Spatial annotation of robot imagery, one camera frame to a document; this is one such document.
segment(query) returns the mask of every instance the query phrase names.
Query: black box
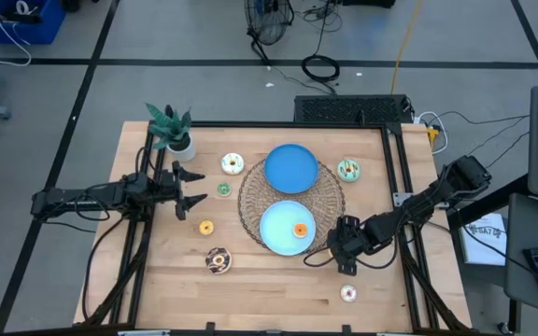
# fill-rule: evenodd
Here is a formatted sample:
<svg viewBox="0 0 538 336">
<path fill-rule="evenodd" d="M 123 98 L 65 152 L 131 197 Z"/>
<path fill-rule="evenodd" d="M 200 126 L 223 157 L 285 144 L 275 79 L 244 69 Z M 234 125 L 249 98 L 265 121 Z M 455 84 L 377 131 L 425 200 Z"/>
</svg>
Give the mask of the black box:
<svg viewBox="0 0 538 336">
<path fill-rule="evenodd" d="M 342 5 L 369 5 L 391 8 L 395 3 L 396 0 L 343 0 Z"/>
<path fill-rule="evenodd" d="M 414 108 L 405 94 L 296 96 L 295 122 L 411 123 Z"/>
</svg>

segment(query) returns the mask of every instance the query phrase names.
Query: glazed donut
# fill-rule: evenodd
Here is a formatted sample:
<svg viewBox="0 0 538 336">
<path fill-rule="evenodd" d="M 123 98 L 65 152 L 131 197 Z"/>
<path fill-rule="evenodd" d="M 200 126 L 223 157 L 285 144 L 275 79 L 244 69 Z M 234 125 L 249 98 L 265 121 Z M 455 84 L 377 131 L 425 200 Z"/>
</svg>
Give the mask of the glazed donut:
<svg viewBox="0 0 538 336">
<path fill-rule="evenodd" d="M 353 286 L 345 285 L 340 290 L 340 296 L 342 297 L 342 300 L 350 303 L 356 300 L 358 293 L 356 292 L 356 288 Z"/>
<path fill-rule="evenodd" d="M 354 182 L 361 177 L 361 167 L 354 160 L 342 160 L 337 165 L 337 174 L 344 182 Z"/>
<path fill-rule="evenodd" d="M 294 236 L 296 238 L 305 238 L 308 233 L 308 229 L 305 224 L 296 224 L 294 225 Z"/>
<path fill-rule="evenodd" d="M 244 159 L 240 154 L 226 154 L 221 159 L 221 170 L 227 175 L 238 175 L 244 170 Z"/>
<path fill-rule="evenodd" d="M 198 226 L 198 231 L 203 235 L 209 235 L 213 233 L 213 229 L 215 227 L 213 226 L 213 222 L 210 220 L 203 220 L 201 224 Z"/>
<path fill-rule="evenodd" d="M 232 266 L 232 256 L 227 249 L 214 247 L 206 255 L 205 263 L 206 268 L 213 274 L 226 273 Z"/>
<path fill-rule="evenodd" d="M 217 193 L 221 197 L 228 197 L 232 193 L 232 187 L 228 183 L 219 183 L 217 186 Z"/>
</svg>

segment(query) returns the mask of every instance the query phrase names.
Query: potted plant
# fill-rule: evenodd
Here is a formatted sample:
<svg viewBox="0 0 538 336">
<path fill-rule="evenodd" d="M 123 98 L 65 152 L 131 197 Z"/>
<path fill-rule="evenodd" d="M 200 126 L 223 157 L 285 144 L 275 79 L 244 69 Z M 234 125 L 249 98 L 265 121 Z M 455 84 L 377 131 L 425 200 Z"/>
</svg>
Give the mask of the potted plant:
<svg viewBox="0 0 538 336">
<path fill-rule="evenodd" d="M 155 149 L 167 147 L 178 161 L 190 161 L 196 155 L 196 147 L 188 130 L 191 128 L 191 111 L 186 111 L 180 119 L 170 105 L 165 106 L 165 113 L 157 107 L 147 104 L 147 109 L 155 119 L 155 124 L 149 126 L 149 131 L 159 136 L 159 142 L 154 144 Z"/>
</svg>

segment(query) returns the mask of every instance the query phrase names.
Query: yellow cable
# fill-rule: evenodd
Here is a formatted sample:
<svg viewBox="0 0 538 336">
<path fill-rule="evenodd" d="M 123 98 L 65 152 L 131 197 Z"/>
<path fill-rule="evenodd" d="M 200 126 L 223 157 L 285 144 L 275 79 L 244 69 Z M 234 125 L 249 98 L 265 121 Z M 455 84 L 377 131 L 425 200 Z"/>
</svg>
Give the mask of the yellow cable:
<svg viewBox="0 0 538 336">
<path fill-rule="evenodd" d="M 412 27 L 415 25 L 415 21 L 417 20 L 418 13 L 420 12 L 420 8 L 422 7 L 423 0 L 417 0 L 417 6 L 415 7 L 415 11 L 412 13 L 412 19 L 410 19 L 410 23 L 408 24 L 408 29 L 406 29 L 406 36 L 403 37 L 403 43 L 400 47 L 400 52 L 398 52 L 398 58 L 396 59 L 396 67 L 393 70 L 393 80 L 391 81 L 391 91 L 389 94 L 393 94 L 393 92 L 396 89 L 396 82 L 398 81 L 398 68 L 400 67 L 400 60 L 402 59 L 402 54 L 404 53 L 404 48 L 406 48 L 406 44 L 408 43 L 408 39 L 410 39 L 410 35 L 412 34 Z"/>
</svg>

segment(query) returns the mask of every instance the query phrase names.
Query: wooden table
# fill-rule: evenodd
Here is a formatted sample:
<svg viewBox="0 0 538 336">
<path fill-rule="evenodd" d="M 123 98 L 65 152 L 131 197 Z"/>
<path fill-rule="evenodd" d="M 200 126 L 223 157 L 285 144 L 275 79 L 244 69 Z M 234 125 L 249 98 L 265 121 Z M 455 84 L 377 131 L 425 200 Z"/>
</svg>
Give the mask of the wooden table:
<svg viewBox="0 0 538 336">
<path fill-rule="evenodd" d="M 355 332 L 410 332 L 409 313 L 402 263 L 398 258 L 385 270 L 369 270 L 359 265 L 356 277 L 339 274 L 335 262 L 322 268 L 303 265 L 302 257 L 280 257 L 255 243 L 242 228 L 237 213 L 238 189 L 246 172 L 274 147 L 297 143 L 309 148 L 335 171 L 344 159 L 357 161 L 362 176 L 355 183 L 342 183 L 346 214 L 367 218 L 392 209 L 380 131 L 362 129 L 264 129 L 193 128 L 198 153 L 183 166 L 206 179 L 183 184 L 185 195 L 208 193 L 185 221 L 174 214 L 173 203 L 158 204 L 153 222 L 147 268 L 142 287 L 136 326 L 139 329 L 204 329 L 215 322 L 217 329 L 340 331 L 349 324 Z M 146 122 L 125 122 L 120 137 L 111 180 L 134 170 L 136 151 L 145 143 Z M 403 189 L 398 153 L 391 137 L 396 180 Z M 431 148 L 422 125 L 403 125 L 403 139 L 415 191 L 435 178 Z M 227 152 L 241 154 L 247 163 L 243 174 L 229 176 L 219 166 Z M 164 167 L 170 167 L 171 154 Z M 232 194 L 221 198 L 216 190 L 229 182 Z M 101 223 L 100 236 L 114 221 Z M 203 236 L 199 223 L 210 219 L 215 231 Z M 436 211 L 433 222 L 446 226 L 444 212 Z M 92 263 L 88 306 L 91 313 L 115 284 L 127 224 L 120 225 L 101 243 Z M 461 322 L 470 326 L 470 317 L 458 264 L 449 234 L 431 226 L 422 231 L 432 284 Z M 205 255 L 215 247 L 228 248 L 232 269 L 213 275 L 205 268 Z M 364 261 L 382 264 L 389 260 L 392 246 Z M 316 255 L 316 260 L 328 258 Z M 358 290 L 358 299 L 345 303 L 342 285 Z M 415 282 L 421 322 L 426 327 L 422 291 Z M 125 290 L 120 321 L 125 321 L 131 289 Z M 76 320 L 82 320 L 77 310 Z"/>
</svg>

